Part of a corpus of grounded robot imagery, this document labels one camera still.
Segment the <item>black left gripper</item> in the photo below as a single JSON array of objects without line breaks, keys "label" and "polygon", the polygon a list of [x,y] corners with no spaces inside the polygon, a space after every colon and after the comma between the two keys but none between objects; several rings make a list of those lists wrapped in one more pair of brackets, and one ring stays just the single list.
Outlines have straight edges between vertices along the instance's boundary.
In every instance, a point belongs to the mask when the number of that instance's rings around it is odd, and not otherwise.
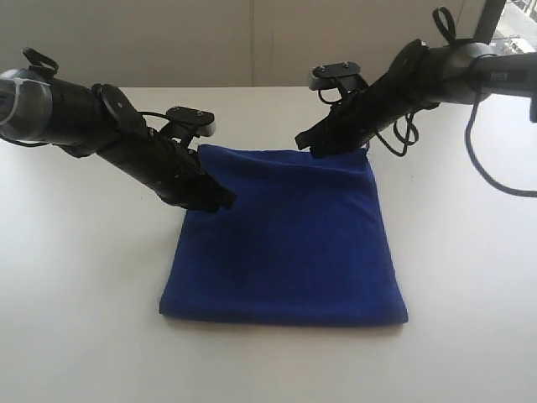
[{"label": "black left gripper", "polygon": [[195,154],[152,129],[123,134],[98,155],[171,206],[218,212],[236,201],[236,194],[208,175]]}]

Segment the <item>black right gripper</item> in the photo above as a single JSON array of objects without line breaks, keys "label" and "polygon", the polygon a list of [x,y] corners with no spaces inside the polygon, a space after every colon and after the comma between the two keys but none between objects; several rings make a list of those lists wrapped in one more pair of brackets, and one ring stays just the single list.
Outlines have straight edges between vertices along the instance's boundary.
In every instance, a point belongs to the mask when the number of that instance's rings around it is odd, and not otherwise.
[{"label": "black right gripper", "polygon": [[309,149],[315,159],[350,153],[402,116],[403,98],[388,85],[374,83],[349,97],[316,128],[297,134],[295,143],[299,150]]}]

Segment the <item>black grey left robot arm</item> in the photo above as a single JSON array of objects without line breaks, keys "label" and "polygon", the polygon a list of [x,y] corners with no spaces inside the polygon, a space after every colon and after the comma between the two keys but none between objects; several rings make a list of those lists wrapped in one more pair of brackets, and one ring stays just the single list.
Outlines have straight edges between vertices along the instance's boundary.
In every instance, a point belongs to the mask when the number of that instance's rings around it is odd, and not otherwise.
[{"label": "black grey left robot arm", "polygon": [[171,206],[217,212],[236,200],[194,150],[149,127],[109,84],[87,88],[27,69],[5,71],[1,137],[17,145],[54,145],[75,158],[96,154]]}]

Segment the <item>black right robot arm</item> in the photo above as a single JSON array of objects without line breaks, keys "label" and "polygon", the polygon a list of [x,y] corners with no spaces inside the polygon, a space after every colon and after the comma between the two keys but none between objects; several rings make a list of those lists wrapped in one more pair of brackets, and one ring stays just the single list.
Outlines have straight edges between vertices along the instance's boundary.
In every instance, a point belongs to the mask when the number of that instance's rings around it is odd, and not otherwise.
[{"label": "black right robot arm", "polygon": [[315,158],[345,154],[405,115],[443,102],[470,105],[491,94],[534,100],[536,55],[495,55],[478,42],[430,48],[417,39],[399,52],[384,75],[344,96],[295,142]]}]

